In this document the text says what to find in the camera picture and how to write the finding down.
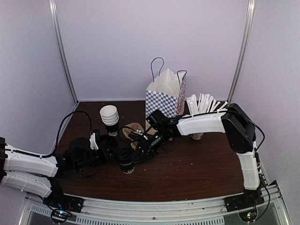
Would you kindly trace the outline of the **black and white paper cup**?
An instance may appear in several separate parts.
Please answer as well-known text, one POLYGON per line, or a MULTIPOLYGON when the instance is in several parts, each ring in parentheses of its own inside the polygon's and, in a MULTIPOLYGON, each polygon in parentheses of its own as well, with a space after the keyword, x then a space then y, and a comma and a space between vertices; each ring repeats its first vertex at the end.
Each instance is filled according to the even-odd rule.
POLYGON ((119 163, 120 169, 125 174, 131 174, 135 170, 134 162, 119 163))

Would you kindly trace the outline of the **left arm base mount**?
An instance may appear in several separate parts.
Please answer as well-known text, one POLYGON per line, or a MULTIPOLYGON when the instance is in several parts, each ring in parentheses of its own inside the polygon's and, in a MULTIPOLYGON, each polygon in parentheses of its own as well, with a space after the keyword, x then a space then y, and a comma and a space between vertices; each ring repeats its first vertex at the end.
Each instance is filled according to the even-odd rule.
POLYGON ((81 212, 84 203, 82 198, 64 194, 59 182, 56 180, 52 180, 50 184, 51 193, 44 198, 47 205, 70 212, 81 212))

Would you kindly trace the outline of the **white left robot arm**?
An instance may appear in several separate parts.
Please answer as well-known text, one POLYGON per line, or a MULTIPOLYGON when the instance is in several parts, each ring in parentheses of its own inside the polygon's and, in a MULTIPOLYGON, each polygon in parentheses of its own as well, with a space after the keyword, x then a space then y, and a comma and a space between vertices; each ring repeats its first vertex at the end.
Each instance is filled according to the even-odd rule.
POLYGON ((6 144, 0 139, 0 184, 49 198, 57 208, 67 204, 58 179, 105 164, 118 147, 114 137, 93 133, 78 137, 62 154, 39 155, 6 144))

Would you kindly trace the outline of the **brown cardboard cup carrier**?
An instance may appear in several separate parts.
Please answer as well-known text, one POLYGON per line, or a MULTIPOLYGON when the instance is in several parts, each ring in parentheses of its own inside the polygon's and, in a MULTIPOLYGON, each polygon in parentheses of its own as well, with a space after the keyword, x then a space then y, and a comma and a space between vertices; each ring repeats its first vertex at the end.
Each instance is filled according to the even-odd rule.
POLYGON ((124 143, 130 144, 130 146, 133 150, 136 149, 138 143, 134 142, 133 139, 129 137, 129 134, 134 131, 137 131, 137 130, 144 132, 144 129, 141 126, 141 124, 133 122, 133 123, 129 123, 129 124, 125 125, 125 127, 122 128, 118 134, 118 137, 121 139, 121 141, 124 143))

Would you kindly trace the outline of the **blue checkered paper bag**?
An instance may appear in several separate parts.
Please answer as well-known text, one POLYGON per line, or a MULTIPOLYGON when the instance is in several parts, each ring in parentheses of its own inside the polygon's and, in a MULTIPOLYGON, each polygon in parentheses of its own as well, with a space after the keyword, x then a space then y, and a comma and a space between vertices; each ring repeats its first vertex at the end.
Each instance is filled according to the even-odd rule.
POLYGON ((158 75, 154 76, 153 62, 163 60, 156 57, 150 64, 152 82, 148 85, 145 95, 145 116, 148 117, 158 109, 168 118, 183 114, 186 99, 187 71, 171 69, 162 71, 160 67, 158 75))

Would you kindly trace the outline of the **stack of paper cups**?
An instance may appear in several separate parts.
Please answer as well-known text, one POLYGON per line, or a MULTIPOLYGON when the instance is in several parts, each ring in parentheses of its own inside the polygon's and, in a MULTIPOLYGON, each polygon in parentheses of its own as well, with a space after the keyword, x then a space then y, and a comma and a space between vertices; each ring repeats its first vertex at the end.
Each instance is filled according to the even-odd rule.
POLYGON ((101 120, 109 136, 116 137, 119 130, 119 114, 114 105, 105 105, 99 111, 101 120))

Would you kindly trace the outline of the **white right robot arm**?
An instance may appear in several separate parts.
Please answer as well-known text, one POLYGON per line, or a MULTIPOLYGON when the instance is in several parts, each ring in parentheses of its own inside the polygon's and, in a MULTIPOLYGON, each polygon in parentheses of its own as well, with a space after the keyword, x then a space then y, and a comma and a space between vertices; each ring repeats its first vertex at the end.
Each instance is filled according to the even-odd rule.
POLYGON ((131 159, 138 163, 155 157, 166 141, 171 138, 188 136, 196 133, 223 133, 231 149, 237 154, 244 180, 244 191, 240 203, 250 207, 258 200, 260 186, 259 145, 256 144, 257 125, 246 115, 238 104, 230 104, 224 110, 205 112, 195 115, 178 115, 166 117, 156 109, 146 121, 155 134, 134 132, 130 137, 137 142, 131 159))

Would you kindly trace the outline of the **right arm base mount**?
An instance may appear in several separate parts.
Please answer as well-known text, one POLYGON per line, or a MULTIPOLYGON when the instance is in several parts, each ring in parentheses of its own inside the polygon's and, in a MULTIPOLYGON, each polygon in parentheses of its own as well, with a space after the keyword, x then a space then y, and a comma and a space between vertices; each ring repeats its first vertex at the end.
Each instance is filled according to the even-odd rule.
POLYGON ((243 210, 251 207, 255 207, 264 203, 264 197, 260 189, 258 190, 246 190, 239 195, 233 195, 224 199, 227 212, 236 210, 243 210))

